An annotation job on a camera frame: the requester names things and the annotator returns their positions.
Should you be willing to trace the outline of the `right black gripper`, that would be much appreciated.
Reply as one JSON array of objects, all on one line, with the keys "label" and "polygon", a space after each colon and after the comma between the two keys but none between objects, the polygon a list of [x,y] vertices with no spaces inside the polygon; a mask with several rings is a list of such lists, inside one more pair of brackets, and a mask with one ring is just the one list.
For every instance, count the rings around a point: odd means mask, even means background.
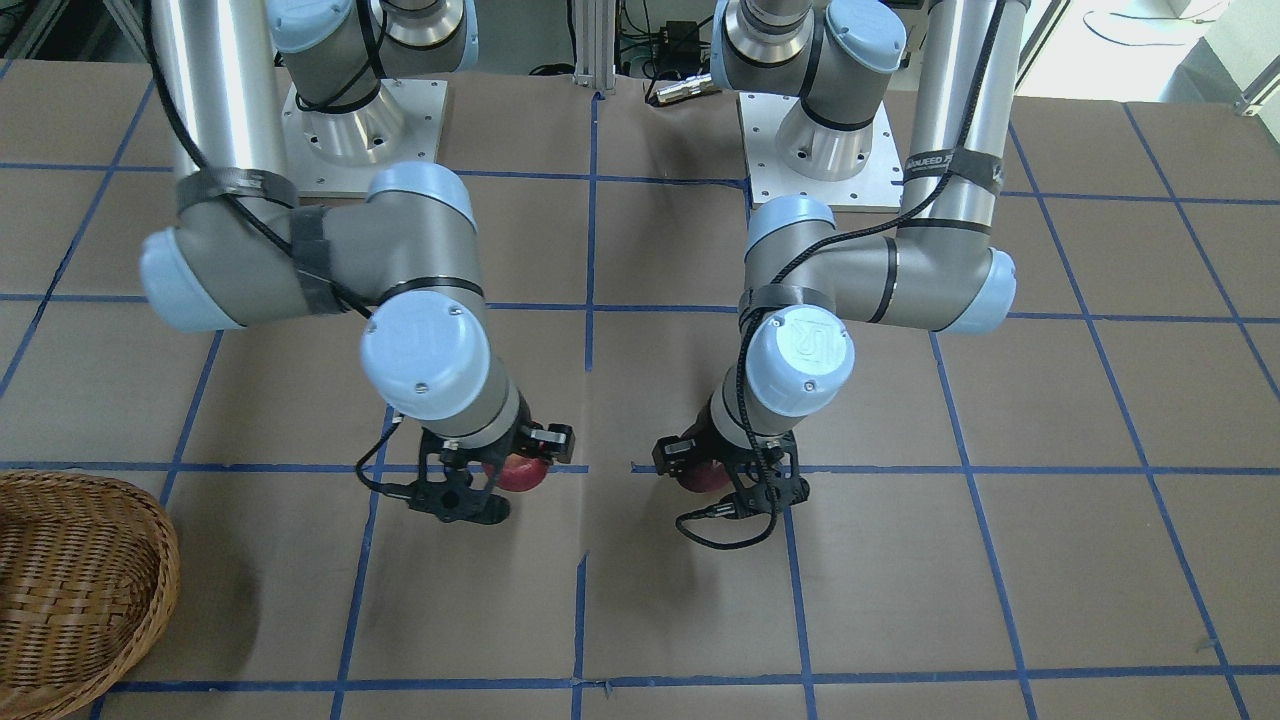
[{"label": "right black gripper", "polygon": [[407,486],[384,483],[383,493],[440,521],[495,525],[509,516],[511,506],[507,497],[495,493],[497,478],[485,473],[483,464],[502,468],[511,454],[543,457],[550,465],[570,462],[573,447],[573,428],[559,423],[543,427],[520,420],[498,441],[480,448],[463,448],[425,429],[419,443],[417,478]]}]

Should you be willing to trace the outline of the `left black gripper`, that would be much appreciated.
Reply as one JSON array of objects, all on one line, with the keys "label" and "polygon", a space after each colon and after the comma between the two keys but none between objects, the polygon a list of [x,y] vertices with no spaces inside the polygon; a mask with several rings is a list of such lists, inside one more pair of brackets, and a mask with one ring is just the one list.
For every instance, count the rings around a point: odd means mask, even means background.
[{"label": "left black gripper", "polygon": [[[714,439],[722,443],[723,462],[730,474],[728,486],[732,486],[733,489],[703,510],[678,516],[680,521],[708,518],[745,519],[774,511],[769,487],[763,479],[756,478],[755,455],[749,448],[741,448],[728,442],[713,425],[694,427],[684,436],[667,436],[658,439],[655,443],[655,469],[662,475],[675,478],[673,456],[678,452],[678,442],[691,437]],[[759,445],[765,460],[767,474],[771,475],[771,482],[777,489],[778,506],[785,509],[808,501],[810,486],[799,474],[795,434],[788,430],[782,436],[764,438]]]}]

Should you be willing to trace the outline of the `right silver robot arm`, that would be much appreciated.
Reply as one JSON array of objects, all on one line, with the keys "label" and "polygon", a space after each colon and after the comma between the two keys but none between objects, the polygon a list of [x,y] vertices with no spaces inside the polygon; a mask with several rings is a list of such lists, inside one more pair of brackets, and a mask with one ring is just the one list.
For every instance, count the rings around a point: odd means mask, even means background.
[{"label": "right silver robot arm", "polygon": [[178,143],[175,225],[140,279],[183,332],[356,311],[365,375],[422,428],[410,484],[358,480],[442,521],[495,525],[506,491],[568,462],[490,345],[463,181],[397,160],[392,70],[465,68],[471,1],[146,1],[145,53]]}]

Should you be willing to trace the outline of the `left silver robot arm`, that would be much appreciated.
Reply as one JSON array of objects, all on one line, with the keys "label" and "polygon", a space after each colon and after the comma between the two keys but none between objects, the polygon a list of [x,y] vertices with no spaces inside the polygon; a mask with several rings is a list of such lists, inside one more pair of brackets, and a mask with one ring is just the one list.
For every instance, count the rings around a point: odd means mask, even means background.
[{"label": "left silver robot arm", "polygon": [[[989,243],[1025,1],[932,1],[900,213],[838,232],[805,193],[763,202],[748,224],[740,347],[681,436],[655,443],[662,475],[728,493],[677,518],[776,519],[806,501],[795,427],[852,374],[847,324],[984,334],[1016,295],[1014,260]],[[876,111],[906,44],[878,1],[722,1],[712,76],[722,88],[794,96],[780,131],[788,163],[817,176],[820,146],[846,143],[847,173],[869,149]]]}]

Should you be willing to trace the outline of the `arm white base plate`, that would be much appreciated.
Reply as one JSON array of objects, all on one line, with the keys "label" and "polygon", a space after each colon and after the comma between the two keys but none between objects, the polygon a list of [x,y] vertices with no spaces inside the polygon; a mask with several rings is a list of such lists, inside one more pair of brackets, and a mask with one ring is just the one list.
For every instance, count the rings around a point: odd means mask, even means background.
[{"label": "arm white base plate", "polygon": [[289,87],[282,109],[285,176],[303,197],[353,199],[398,161],[435,161],[449,83],[385,79],[365,108],[347,114],[302,111]]},{"label": "arm white base plate", "polygon": [[740,94],[739,110],[754,208],[805,195],[835,211],[899,210],[902,170],[883,104],[855,131],[817,124],[797,97]]}]

